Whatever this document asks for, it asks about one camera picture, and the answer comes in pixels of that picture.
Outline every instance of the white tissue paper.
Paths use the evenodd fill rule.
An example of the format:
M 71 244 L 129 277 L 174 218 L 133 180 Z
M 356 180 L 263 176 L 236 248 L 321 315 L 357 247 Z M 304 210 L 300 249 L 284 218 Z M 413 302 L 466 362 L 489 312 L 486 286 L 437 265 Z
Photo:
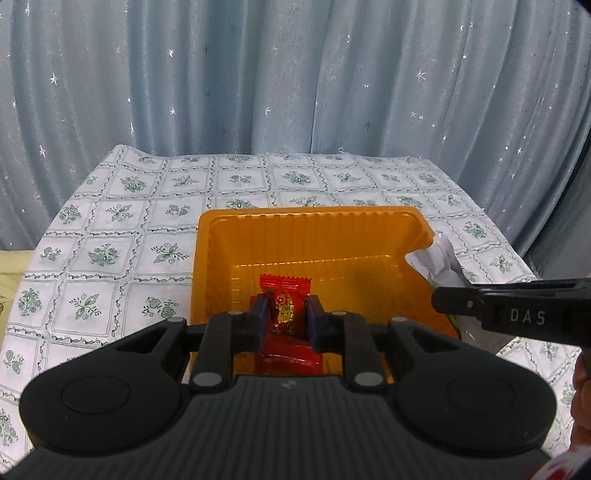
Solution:
M 425 250 L 416 250 L 406 255 L 406 261 L 429 284 L 437 287 L 471 287 L 462 266 L 453 251 L 452 243 L 441 233 L 435 234 L 433 244 Z M 486 332 L 474 317 L 450 316 L 462 335 L 462 340 L 490 353 L 498 353 L 513 337 L 501 333 Z

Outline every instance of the candy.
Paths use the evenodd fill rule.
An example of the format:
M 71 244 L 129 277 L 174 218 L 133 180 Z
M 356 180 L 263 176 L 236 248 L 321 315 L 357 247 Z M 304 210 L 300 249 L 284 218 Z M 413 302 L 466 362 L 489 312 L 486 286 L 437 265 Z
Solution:
M 259 375 L 321 375 L 322 354 L 308 342 L 290 336 L 268 335 L 263 353 L 255 357 Z
M 310 294 L 309 278 L 261 275 L 259 286 L 271 304 L 269 331 L 303 338 L 306 329 L 304 299 Z

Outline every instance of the tablecloth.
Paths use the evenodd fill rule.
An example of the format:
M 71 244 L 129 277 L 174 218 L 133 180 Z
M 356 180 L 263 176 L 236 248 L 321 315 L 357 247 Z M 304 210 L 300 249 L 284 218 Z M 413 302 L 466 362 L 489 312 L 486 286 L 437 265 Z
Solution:
M 117 146 L 40 241 L 0 351 L 0 461 L 31 443 L 18 415 L 40 372 L 173 315 L 189 318 L 199 216 L 208 209 L 412 205 L 451 240 L 467 278 L 535 278 L 471 198 L 428 160 L 334 155 L 163 158 Z M 500 356 L 542 375 L 558 413 L 545 448 L 566 449 L 576 348 L 515 339 Z

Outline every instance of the plastic tray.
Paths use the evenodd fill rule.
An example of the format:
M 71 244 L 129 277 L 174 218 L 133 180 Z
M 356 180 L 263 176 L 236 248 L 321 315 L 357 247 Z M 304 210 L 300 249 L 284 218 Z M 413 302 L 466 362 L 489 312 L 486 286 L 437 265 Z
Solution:
M 404 255 L 431 245 L 433 231 L 412 207 L 210 210 L 199 220 L 191 323 L 248 310 L 262 273 L 311 278 L 327 311 L 368 322 L 416 320 L 457 338 L 431 307 L 426 280 Z

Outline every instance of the finger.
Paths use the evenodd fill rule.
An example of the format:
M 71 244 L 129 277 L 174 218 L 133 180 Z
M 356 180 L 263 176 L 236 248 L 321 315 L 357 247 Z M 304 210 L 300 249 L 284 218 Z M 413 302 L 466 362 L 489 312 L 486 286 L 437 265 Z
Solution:
M 581 391 L 576 391 L 570 405 L 570 414 L 576 424 L 586 430 L 591 430 L 591 407 L 588 404 L 583 404 L 581 397 Z
M 591 380 L 587 380 L 579 391 L 581 392 L 581 406 L 584 413 L 591 418 Z
M 575 390 L 580 390 L 583 384 L 587 381 L 587 371 L 585 367 L 585 358 L 583 352 L 577 358 L 574 365 L 573 386 Z
M 591 432 L 575 423 L 573 431 L 570 433 L 570 446 L 577 447 L 584 445 L 591 445 Z

